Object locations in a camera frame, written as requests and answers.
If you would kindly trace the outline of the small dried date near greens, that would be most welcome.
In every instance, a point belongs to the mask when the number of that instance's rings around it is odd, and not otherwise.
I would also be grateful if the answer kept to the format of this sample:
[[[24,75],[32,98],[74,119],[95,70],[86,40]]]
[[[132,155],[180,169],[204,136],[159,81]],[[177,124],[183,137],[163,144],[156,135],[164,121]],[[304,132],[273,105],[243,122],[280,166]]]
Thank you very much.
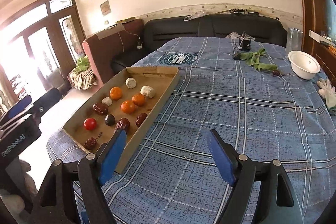
[[[275,76],[279,76],[280,75],[280,72],[278,70],[273,70],[272,73]]]

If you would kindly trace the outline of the large orange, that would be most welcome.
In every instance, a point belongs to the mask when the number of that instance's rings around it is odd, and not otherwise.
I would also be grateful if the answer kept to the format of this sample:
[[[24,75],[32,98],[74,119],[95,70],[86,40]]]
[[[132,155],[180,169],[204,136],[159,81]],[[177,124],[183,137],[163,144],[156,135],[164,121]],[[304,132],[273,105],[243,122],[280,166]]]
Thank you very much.
[[[132,100],[126,100],[121,104],[120,109],[125,114],[133,114],[135,112],[135,104]]]

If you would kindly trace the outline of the red tomato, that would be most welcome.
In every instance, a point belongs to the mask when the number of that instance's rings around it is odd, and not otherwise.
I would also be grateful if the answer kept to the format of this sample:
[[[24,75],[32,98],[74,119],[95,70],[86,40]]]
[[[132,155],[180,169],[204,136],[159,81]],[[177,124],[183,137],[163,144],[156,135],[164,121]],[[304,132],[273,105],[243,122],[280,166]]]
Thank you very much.
[[[87,118],[84,121],[83,126],[86,130],[92,131],[97,127],[97,121],[94,118]]]

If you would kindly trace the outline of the black sofa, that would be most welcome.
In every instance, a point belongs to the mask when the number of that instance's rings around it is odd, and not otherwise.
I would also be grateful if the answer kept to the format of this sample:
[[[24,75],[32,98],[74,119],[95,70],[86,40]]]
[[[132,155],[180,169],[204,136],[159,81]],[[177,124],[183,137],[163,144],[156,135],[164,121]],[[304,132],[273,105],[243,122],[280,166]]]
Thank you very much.
[[[206,15],[186,22],[184,17],[179,16],[148,21],[140,36],[142,48],[134,46],[120,53],[111,59],[110,67],[117,74],[175,38],[198,36],[225,38],[232,32],[240,35],[245,32],[258,42],[286,46],[287,31],[278,19],[233,13]]]

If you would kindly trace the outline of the cardboard tray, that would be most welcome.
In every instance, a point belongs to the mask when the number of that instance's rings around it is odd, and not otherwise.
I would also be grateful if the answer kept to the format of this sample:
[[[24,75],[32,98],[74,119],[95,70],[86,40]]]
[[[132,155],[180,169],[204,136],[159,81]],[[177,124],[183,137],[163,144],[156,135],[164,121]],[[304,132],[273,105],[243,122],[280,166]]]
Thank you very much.
[[[129,77],[133,77],[137,81],[137,86],[133,89],[126,87],[125,81]],[[122,89],[122,98],[113,100],[113,103],[108,107],[108,113],[112,114],[116,121],[119,121],[121,118],[127,118],[130,121],[130,129],[126,135],[126,146],[116,166],[116,172],[121,173],[154,123],[178,81],[179,68],[177,67],[125,68],[89,98],[65,123],[63,130],[85,154],[90,151],[84,148],[84,142],[90,137],[96,138],[97,144],[91,152],[97,152],[102,144],[107,143],[113,137],[115,125],[106,125],[104,122],[105,116],[95,113],[92,106],[107,97],[112,87],[120,87]],[[131,100],[134,94],[140,93],[143,86],[154,88],[156,91],[155,96],[153,98],[146,98],[143,106],[135,106],[133,114],[123,113],[120,109],[121,104],[126,100]],[[140,127],[137,127],[135,119],[141,113],[146,113],[147,118]],[[94,118],[97,121],[97,127],[92,131],[86,130],[83,126],[87,118]]]

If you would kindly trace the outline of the clear glass jar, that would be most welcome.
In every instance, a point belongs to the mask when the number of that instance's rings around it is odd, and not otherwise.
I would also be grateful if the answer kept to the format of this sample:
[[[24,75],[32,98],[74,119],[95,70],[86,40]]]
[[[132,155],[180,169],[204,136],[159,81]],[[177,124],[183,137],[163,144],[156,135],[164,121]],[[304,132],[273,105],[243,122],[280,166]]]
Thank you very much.
[[[303,32],[297,28],[288,27],[286,39],[286,54],[291,51],[300,51],[302,47]]]

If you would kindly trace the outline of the striped cloth pile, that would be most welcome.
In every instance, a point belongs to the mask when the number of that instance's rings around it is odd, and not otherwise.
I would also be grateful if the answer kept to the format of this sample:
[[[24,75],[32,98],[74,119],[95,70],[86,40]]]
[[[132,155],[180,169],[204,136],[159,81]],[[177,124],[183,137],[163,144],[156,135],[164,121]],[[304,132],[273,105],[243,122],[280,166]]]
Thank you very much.
[[[98,85],[87,56],[77,59],[76,67],[70,71],[67,78],[71,87],[77,90],[88,90]]]

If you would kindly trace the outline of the white work glove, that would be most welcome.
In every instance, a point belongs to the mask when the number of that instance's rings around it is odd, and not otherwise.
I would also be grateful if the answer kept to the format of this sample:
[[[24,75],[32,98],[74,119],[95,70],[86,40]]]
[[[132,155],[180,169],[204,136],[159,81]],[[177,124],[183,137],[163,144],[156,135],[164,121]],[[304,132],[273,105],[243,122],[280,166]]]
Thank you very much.
[[[329,79],[319,78],[317,81],[319,87],[318,94],[325,100],[326,107],[329,111],[335,111],[336,95],[335,87],[331,84]]]

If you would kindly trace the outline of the dark plum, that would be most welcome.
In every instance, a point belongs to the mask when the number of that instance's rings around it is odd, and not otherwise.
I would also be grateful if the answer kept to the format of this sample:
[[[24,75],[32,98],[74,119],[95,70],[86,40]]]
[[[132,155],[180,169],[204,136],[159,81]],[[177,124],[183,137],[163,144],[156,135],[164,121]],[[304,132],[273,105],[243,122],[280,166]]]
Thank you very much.
[[[108,126],[112,126],[115,124],[115,117],[112,114],[107,114],[105,116],[105,124]]]

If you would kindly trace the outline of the small orange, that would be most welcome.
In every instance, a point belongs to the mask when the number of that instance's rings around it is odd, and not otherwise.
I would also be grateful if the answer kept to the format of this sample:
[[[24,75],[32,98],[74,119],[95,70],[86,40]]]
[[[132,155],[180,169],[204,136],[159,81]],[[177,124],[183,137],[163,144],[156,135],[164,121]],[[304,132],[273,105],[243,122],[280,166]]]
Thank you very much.
[[[146,102],[146,97],[141,93],[137,93],[132,96],[131,100],[136,106],[143,106]]]

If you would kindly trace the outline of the large red date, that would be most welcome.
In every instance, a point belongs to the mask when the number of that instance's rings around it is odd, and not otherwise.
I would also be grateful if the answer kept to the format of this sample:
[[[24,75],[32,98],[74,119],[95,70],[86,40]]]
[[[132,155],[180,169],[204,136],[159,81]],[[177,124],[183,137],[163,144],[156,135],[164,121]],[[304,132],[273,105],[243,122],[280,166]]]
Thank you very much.
[[[95,103],[92,106],[92,109],[94,110],[95,113],[97,113],[98,115],[107,115],[108,114],[108,106],[106,106],[106,104],[104,103]]]

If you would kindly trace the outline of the white cake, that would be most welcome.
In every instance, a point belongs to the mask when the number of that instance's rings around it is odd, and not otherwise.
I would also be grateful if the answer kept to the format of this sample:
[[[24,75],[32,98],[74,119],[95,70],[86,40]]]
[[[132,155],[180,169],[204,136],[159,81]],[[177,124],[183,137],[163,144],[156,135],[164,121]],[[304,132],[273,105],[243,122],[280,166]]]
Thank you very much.
[[[156,91],[151,86],[143,86],[140,90],[140,93],[147,98],[153,98],[156,94]]]
[[[129,77],[126,79],[125,84],[128,89],[133,89],[137,86],[137,81],[133,77]]]

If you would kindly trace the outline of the white bowl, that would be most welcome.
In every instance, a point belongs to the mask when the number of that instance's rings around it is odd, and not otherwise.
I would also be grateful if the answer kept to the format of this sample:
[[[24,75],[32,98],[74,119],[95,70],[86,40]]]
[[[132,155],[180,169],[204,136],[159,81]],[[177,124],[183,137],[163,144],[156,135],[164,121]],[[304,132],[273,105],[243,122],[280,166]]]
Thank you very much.
[[[304,80],[311,80],[321,70],[318,61],[306,52],[290,51],[288,58],[294,73]]]

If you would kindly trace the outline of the green leafy vegetable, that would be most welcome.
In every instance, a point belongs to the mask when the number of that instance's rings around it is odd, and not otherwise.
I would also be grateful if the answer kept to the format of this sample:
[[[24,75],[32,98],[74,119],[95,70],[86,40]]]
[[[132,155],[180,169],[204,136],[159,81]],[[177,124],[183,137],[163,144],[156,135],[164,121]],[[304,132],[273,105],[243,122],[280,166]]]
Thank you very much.
[[[276,71],[278,66],[275,64],[262,63],[260,58],[265,56],[266,50],[259,49],[257,52],[240,53],[240,60],[245,61],[249,67],[254,67],[257,71]]]

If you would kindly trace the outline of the small dark date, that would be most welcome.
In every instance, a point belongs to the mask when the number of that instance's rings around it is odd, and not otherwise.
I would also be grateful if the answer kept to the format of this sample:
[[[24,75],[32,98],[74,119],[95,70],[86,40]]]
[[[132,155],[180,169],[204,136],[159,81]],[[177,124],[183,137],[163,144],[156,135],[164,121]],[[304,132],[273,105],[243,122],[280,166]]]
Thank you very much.
[[[84,148],[87,149],[87,150],[92,150],[92,149],[94,149],[96,144],[97,144],[96,138],[91,137],[84,142]]]

